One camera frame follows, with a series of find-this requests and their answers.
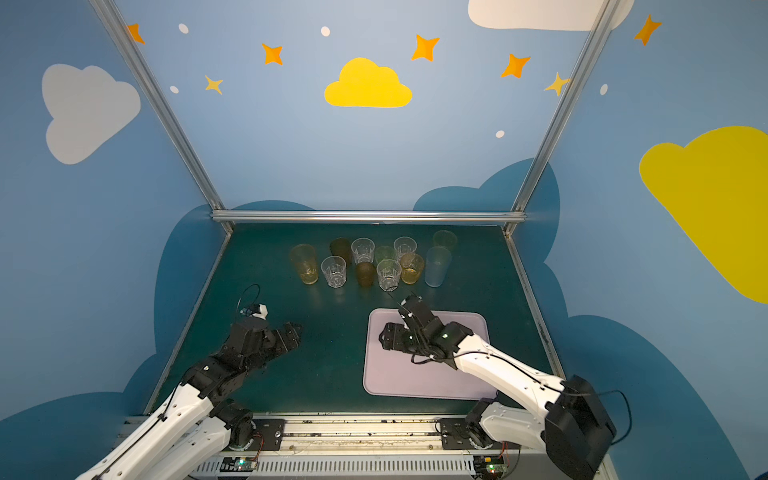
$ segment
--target wall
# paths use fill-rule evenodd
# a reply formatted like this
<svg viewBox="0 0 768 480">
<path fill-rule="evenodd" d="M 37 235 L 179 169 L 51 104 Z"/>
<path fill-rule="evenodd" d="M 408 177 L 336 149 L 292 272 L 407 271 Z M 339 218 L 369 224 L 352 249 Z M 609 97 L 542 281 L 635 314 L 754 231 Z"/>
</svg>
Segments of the wall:
<svg viewBox="0 0 768 480">
<path fill-rule="evenodd" d="M 227 207 L 508 210 L 601 2 L 117 4 Z"/>
<path fill-rule="evenodd" d="M 4 2 L 0 64 L 0 478 L 74 478 L 141 413 L 223 231 L 87 0 Z"/>
<path fill-rule="evenodd" d="M 515 231 L 566 370 L 629 395 L 622 480 L 768 470 L 766 25 L 637 0 Z"/>
</svg>

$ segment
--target plastic cup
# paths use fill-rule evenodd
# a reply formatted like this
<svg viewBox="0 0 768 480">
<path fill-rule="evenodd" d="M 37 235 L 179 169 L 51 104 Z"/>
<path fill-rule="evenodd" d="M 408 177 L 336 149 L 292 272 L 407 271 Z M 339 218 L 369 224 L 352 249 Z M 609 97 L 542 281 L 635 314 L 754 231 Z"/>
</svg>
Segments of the plastic cup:
<svg viewBox="0 0 768 480">
<path fill-rule="evenodd" d="M 448 250 L 453 251 L 458 245 L 458 238 L 450 230 L 438 230 L 435 235 L 432 236 L 432 244 L 435 247 L 445 247 Z"/>
<path fill-rule="evenodd" d="M 395 240 L 394 247 L 397 260 L 400 260 L 400 257 L 406 253 L 416 252 L 416 240 L 413 240 L 411 237 L 400 237 Z"/>
<path fill-rule="evenodd" d="M 453 255 L 445 247 L 432 247 L 427 252 L 427 267 L 424 272 L 424 282 L 433 287 L 441 286 L 445 281 L 445 274 L 451 265 Z"/>
<path fill-rule="evenodd" d="M 373 251 L 373 259 L 375 260 L 375 265 L 378 265 L 382 260 L 397 260 L 395 247 L 390 247 L 389 245 L 379 245 L 376 250 Z"/>
<path fill-rule="evenodd" d="M 397 288 L 402 272 L 399 263 L 390 259 L 382 260 L 376 267 L 376 272 L 379 274 L 379 286 L 382 290 L 390 292 Z"/>
<path fill-rule="evenodd" d="M 317 272 L 317 257 L 315 257 L 315 247 L 302 243 L 296 245 L 290 251 L 290 261 L 293 268 L 299 274 L 299 278 L 306 285 L 312 285 L 319 276 Z"/>
<path fill-rule="evenodd" d="M 413 285 L 419 281 L 419 277 L 424 271 L 424 259 L 417 253 L 406 253 L 400 257 L 400 266 L 402 267 L 400 274 L 402 281 Z"/>
<path fill-rule="evenodd" d="M 320 264 L 320 269 L 326 276 L 328 286 L 339 288 L 346 282 L 346 262 L 342 257 L 333 255 L 326 258 Z"/>
<path fill-rule="evenodd" d="M 347 265 L 352 265 L 352 247 L 349 245 L 349 240 L 343 237 L 337 238 L 329 247 L 331 255 L 342 257 Z"/>
<path fill-rule="evenodd" d="M 357 283 L 362 287 L 369 287 L 376 281 L 376 267 L 373 263 L 362 262 L 355 267 Z"/>
<path fill-rule="evenodd" d="M 362 262 L 373 263 L 373 249 L 376 245 L 369 238 L 359 238 L 352 242 L 352 255 L 355 257 L 355 265 Z"/>
</svg>

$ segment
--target yellow star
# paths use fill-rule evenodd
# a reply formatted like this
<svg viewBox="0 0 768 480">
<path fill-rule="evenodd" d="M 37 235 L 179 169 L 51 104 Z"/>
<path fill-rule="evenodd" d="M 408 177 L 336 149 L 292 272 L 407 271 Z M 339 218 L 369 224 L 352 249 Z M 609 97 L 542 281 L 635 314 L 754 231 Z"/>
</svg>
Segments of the yellow star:
<svg viewBox="0 0 768 480">
<path fill-rule="evenodd" d="M 416 36 L 416 51 L 413 52 L 413 58 L 411 60 L 416 60 L 417 58 L 426 58 L 429 61 L 432 61 L 432 49 L 437 45 L 437 42 L 439 41 L 439 38 L 433 38 L 432 40 L 425 40 L 424 38 Z"/>
<path fill-rule="evenodd" d="M 661 22 L 654 22 L 650 19 L 650 15 L 648 15 L 648 20 L 645 21 L 645 25 L 643 25 L 643 29 L 640 30 L 640 32 L 635 35 L 635 40 L 642 40 L 643 45 L 648 45 L 648 39 L 650 39 L 651 34 L 654 33 L 654 31 L 661 26 Z"/>
<path fill-rule="evenodd" d="M 139 35 L 139 24 L 127 25 L 128 31 L 131 33 L 131 37 L 139 43 L 144 43 L 144 39 Z"/>
<path fill-rule="evenodd" d="M 507 69 L 504 70 L 504 73 L 502 73 L 502 78 L 508 75 L 514 75 L 515 77 L 520 78 L 520 75 L 523 74 L 523 67 L 530 59 L 531 57 L 517 58 L 514 55 L 510 54 L 509 65 L 507 65 Z"/>
<path fill-rule="evenodd" d="M 208 75 L 206 75 L 206 76 L 205 76 L 205 79 L 206 79 L 206 80 L 208 80 L 208 86 L 207 86 L 207 87 L 205 87 L 205 89 L 206 89 L 206 90 L 215 90 L 215 91 L 219 92 L 219 95 L 221 95 L 221 94 L 222 94 L 222 93 L 221 93 L 221 90 L 219 90 L 219 84 L 220 84 L 220 83 L 221 83 L 223 80 L 219 80 L 219 81 L 213 81 L 213 80 L 211 80 L 210 78 L 208 78 Z"/>
<path fill-rule="evenodd" d="M 554 90 L 554 91 L 556 91 L 558 93 L 558 97 L 559 97 L 560 96 L 560 90 L 563 88 L 563 85 L 567 84 L 569 81 L 571 81 L 571 79 L 570 78 L 566 78 L 565 80 L 563 80 L 562 78 L 560 78 L 560 72 L 557 72 L 556 74 L 554 74 L 554 76 L 555 76 L 554 84 L 546 87 L 544 89 L 544 91 Z"/>
<path fill-rule="evenodd" d="M 264 51 L 266 52 L 266 58 L 264 59 L 265 65 L 268 63 L 276 63 L 278 65 L 283 64 L 283 61 L 280 60 L 280 50 L 283 50 L 283 47 L 270 48 L 265 44 L 261 44 L 261 46 L 264 47 Z"/>
</svg>

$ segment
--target dark green surface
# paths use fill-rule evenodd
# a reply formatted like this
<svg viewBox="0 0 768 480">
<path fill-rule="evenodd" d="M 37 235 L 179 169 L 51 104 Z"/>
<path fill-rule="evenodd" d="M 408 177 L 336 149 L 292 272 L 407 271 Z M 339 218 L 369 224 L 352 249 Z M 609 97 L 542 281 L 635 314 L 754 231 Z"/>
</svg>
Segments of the dark green surface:
<svg viewBox="0 0 768 480">
<path fill-rule="evenodd" d="M 368 315 L 376 308 L 396 308 L 378 283 L 363 289 L 354 272 L 339 289 L 323 274 L 304 285 L 288 253 L 298 243 L 314 245 L 318 264 L 330 255 L 337 237 L 368 237 L 377 245 L 412 237 L 426 255 L 438 226 L 426 225 L 238 225 L 210 282 L 170 369 L 158 400 L 165 399 L 181 375 L 227 339 L 241 292 L 261 285 L 259 302 L 269 308 L 274 327 L 284 322 L 304 326 L 302 344 L 256 372 L 233 398 L 255 412 L 403 412 L 466 413 L 474 402 L 373 396 L 362 387 Z M 453 263 L 439 288 L 420 279 L 392 295 L 400 301 L 410 290 L 433 310 L 477 312 L 488 323 L 491 344 L 528 365 L 550 372 L 520 281 L 498 227 L 450 227 L 458 237 Z"/>
</svg>

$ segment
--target robotic arm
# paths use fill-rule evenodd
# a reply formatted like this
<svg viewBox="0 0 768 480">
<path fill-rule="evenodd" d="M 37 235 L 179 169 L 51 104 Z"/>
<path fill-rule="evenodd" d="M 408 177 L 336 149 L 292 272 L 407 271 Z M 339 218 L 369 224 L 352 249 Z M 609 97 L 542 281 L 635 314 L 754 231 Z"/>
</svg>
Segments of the robotic arm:
<svg viewBox="0 0 768 480">
<path fill-rule="evenodd" d="M 253 371 L 298 347 L 301 330 L 292 323 L 270 330 L 264 305 L 249 311 L 231 326 L 217 353 L 189 368 L 165 402 L 77 480 L 180 480 L 228 445 L 247 447 L 253 441 L 252 412 L 225 400 Z"/>
<path fill-rule="evenodd" d="M 511 441 L 545 450 L 574 480 L 594 477 L 616 428 L 586 380 L 578 376 L 563 380 L 539 372 L 463 325 L 444 325 L 420 297 L 409 296 L 398 311 L 406 324 L 386 324 L 379 336 L 384 349 L 425 356 L 424 362 L 442 362 L 471 373 L 527 411 L 483 399 L 467 417 L 473 443 L 484 448 L 494 441 Z"/>
</svg>

